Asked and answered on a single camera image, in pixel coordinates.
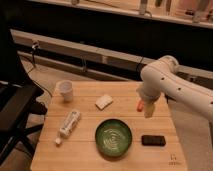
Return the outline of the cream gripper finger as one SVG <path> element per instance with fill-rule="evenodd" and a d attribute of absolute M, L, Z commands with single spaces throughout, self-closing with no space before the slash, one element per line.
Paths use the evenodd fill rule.
<path fill-rule="evenodd" d="M 155 110 L 155 105 L 153 103 L 147 103 L 144 106 L 144 116 L 146 118 L 151 118 Z"/>

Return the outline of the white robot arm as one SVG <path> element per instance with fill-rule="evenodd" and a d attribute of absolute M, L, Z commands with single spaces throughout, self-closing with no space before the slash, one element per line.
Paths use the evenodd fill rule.
<path fill-rule="evenodd" d="M 213 123 L 213 90 L 176 76 L 178 68 L 177 59 L 166 55 L 141 70 L 142 84 L 137 92 L 144 103 L 145 117 L 153 116 L 155 102 L 164 93 Z"/>

